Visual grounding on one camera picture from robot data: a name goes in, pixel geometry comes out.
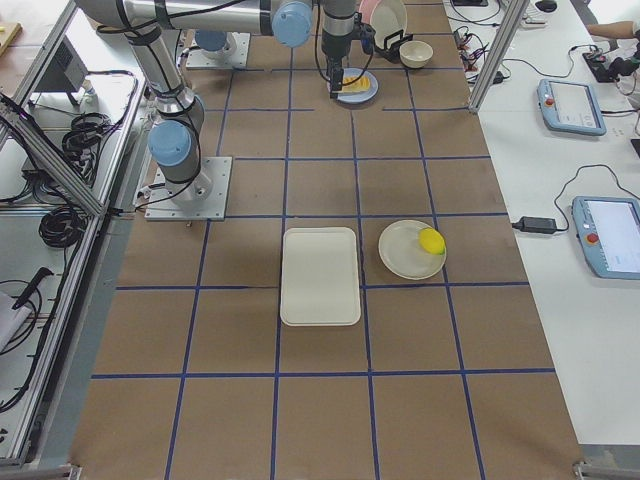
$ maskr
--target brown object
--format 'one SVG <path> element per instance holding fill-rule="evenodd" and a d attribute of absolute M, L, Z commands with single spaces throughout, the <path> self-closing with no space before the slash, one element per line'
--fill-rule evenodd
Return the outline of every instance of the brown object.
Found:
<path fill-rule="evenodd" d="M 7 47 L 11 45 L 13 37 L 15 37 L 20 30 L 22 30 L 22 25 L 19 23 L 0 22 L 0 56 L 2 56 Z"/>

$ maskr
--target table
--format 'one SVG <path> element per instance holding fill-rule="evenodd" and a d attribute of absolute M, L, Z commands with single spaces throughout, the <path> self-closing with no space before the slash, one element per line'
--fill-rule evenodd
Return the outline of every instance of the table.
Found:
<path fill-rule="evenodd" d="M 486 9 L 458 8 L 471 19 L 486 16 Z M 592 40 L 569 0 L 558 0 L 548 19 L 543 29 L 519 29 L 507 58 L 562 75 L 569 70 L 569 48 Z M 451 21 L 452 28 L 459 25 Z M 483 40 L 495 33 L 491 27 L 469 28 Z M 575 67 L 568 80 L 595 84 L 581 51 L 572 53 Z M 635 115 L 606 117 L 608 132 L 599 138 L 551 132 L 535 96 L 542 76 L 522 63 L 507 66 L 511 79 L 490 89 L 479 116 L 512 221 L 523 215 L 561 220 L 553 199 L 581 165 L 606 163 L 623 186 L 640 192 L 640 159 L 629 142 L 638 136 Z M 595 87 L 601 109 L 630 108 L 612 84 Z M 577 195 L 626 196 L 603 168 L 583 171 L 569 186 L 559 202 L 568 216 Z M 518 232 L 516 239 L 576 436 L 582 445 L 640 445 L 640 284 L 595 277 L 574 234 L 575 229 L 554 236 Z"/>

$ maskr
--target pink bowl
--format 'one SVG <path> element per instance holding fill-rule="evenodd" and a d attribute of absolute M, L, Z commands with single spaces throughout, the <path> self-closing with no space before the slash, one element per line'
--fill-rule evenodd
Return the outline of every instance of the pink bowl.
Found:
<path fill-rule="evenodd" d="M 381 0 L 362 0 L 358 11 L 362 14 L 362 21 L 371 25 L 371 14 Z"/>

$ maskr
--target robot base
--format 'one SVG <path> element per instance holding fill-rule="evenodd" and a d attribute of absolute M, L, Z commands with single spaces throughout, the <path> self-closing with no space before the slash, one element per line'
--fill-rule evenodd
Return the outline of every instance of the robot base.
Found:
<path fill-rule="evenodd" d="M 151 192 L 150 202 L 162 200 L 147 207 L 144 217 L 150 221 L 180 220 L 224 220 L 231 179 L 231 157 L 203 157 L 202 171 L 213 181 L 211 193 L 207 197 L 189 203 L 163 200 L 169 197 L 165 189 Z M 158 169 L 154 183 L 164 182 L 164 175 Z"/>
<path fill-rule="evenodd" d="M 249 41 L 251 34 L 236 33 L 232 35 L 236 41 L 236 51 L 229 56 L 221 58 L 209 58 L 202 54 L 202 50 L 192 50 L 187 58 L 187 70 L 244 70 L 247 68 L 249 57 Z"/>

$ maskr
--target white tray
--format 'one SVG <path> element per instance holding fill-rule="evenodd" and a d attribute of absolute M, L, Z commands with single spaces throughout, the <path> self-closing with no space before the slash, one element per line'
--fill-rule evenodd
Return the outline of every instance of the white tray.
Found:
<path fill-rule="evenodd" d="M 360 319 L 353 230 L 291 228 L 285 232 L 280 317 L 290 326 L 353 325 Z"/>

